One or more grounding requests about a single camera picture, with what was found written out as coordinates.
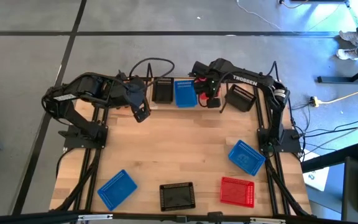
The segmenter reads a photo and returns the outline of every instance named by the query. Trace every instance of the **black basket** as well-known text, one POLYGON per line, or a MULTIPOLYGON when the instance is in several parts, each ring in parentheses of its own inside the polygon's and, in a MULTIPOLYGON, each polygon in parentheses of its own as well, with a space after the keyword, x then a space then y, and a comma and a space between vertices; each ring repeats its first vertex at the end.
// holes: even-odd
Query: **black basket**
POLYGON ((193 183, 160 185, 161 212, 195 208, 193 183))
POLYGON ((173 78, 162 78, 153 84, 152 101, 170 104, 173 101, 173 78))
POLYGON ((251 110, 256 100, 256 97, 253 94, 235 84, 230 87, 230 90, 227 91, 224 98, 226 101, 223 105, 221 113, 226 106, 226 103, 230 103, 242 112, 247 112, 251 110))

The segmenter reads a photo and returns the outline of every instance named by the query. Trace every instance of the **blue plastic basket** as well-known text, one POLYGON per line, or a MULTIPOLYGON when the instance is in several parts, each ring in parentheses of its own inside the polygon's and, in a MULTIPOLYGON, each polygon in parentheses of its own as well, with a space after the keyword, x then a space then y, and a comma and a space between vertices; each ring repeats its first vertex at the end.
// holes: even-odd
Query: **blue plastic basket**
POLYGON ((255 176, 266 158, 239 140, 229 153, 229 159, 248 174, 255 176))
POLYGON ((192 80, 175 81, 175 103, 179 108, 189 108, 197 105, 197 96, 192 80))
POLYGON ((132 178, 125 170, 122 170, 98 190, 98 195, 107 208, 112 211, 136 188, 132 178))

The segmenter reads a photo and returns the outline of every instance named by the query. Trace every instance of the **red plastic basket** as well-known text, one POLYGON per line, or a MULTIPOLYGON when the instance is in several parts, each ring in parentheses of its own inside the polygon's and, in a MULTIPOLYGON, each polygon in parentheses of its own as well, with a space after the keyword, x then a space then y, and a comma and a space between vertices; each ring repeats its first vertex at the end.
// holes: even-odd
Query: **red plastic basket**
POLYGON ((251 181, 222 177, 221 202, 253 208, 254 189, 251 181))

